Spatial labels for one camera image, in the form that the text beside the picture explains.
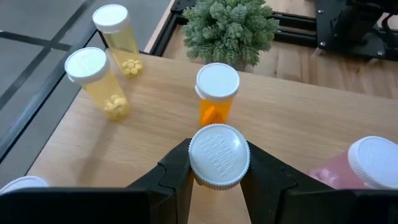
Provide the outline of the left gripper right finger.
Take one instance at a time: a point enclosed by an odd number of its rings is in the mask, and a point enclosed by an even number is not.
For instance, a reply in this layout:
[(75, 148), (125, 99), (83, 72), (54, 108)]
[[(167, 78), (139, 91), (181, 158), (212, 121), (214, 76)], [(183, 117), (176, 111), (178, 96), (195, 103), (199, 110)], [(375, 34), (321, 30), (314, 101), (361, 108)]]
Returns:
[(253, 143), (250, 165), (240, 186), (252, 223), (278, 223), (286, 191), (329, 190), (330, 187), (289, 166)]

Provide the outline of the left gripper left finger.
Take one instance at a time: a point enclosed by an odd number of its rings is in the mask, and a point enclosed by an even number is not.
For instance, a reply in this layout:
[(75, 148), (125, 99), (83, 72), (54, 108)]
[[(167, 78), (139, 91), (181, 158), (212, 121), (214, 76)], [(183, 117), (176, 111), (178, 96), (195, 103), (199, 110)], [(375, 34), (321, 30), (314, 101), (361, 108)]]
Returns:
[(193, 174), (188, 157), (190, 141), (190, 138), (184, 139), (152, 170), (128, 186), (146, 192), (150, 223), (188, 223), (193, 190)]

